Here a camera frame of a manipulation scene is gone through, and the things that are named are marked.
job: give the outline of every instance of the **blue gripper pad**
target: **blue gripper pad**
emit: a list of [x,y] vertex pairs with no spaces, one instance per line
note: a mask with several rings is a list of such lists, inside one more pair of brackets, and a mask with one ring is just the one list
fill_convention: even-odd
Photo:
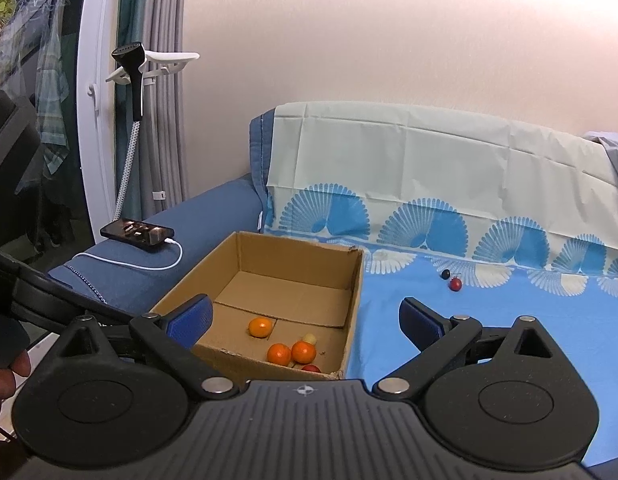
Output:
[[428,316],[427,312],[418,310],[407,298],[401,303],[398,316],[404,335],[421,352],[445,335],[440,316],[436,316],[439,319]]
[[198,294],[161,319],[161,327],[184,348],[196,344],[214,320],[214,307],[206,294]]

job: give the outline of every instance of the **white wall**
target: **white wall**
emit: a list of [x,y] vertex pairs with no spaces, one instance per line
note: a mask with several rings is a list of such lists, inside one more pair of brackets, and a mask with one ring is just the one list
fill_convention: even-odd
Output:
[[278,104],[370,100],[618,131],[618,0],[185,0],[189,194]]

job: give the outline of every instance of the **white window frame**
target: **white window frame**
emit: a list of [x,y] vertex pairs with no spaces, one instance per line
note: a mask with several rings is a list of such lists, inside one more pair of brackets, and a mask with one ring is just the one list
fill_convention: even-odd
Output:
[[119,0],[84,0],[76,67],[78,144],[84,194],[96,243],[116,208],[115,90],[105,82],[115,69]]

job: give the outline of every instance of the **sofa armrest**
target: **sofa armrest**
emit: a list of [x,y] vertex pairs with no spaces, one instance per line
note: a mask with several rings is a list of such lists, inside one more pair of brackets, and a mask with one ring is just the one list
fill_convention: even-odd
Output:
[[[256,232],[262,203],[250,180],[240,178],[148,218],[171,227],[183,248],[182,261],[160,272],[136,270],[76,256],[49,274],[76,292],[131,314],[147,312],[202,258],[235,231]],[[128,244],[105,240],[87,252],[145,267],[164,267],[178,257],[178,247],[165,244],[148,253]]]

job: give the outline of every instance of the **human hand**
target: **human hand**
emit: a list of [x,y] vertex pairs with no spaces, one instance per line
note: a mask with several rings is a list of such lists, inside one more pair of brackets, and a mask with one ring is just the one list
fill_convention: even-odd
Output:
[[20,377],[28,377],[31,373],[31,361],[26,351],[22,352],[22,354],[13,361],[9,369],[0,370],[0,409],[2,407],[2,401],[4,399],[9,399],[9,397],[16,393],[16,378],[14,372]]

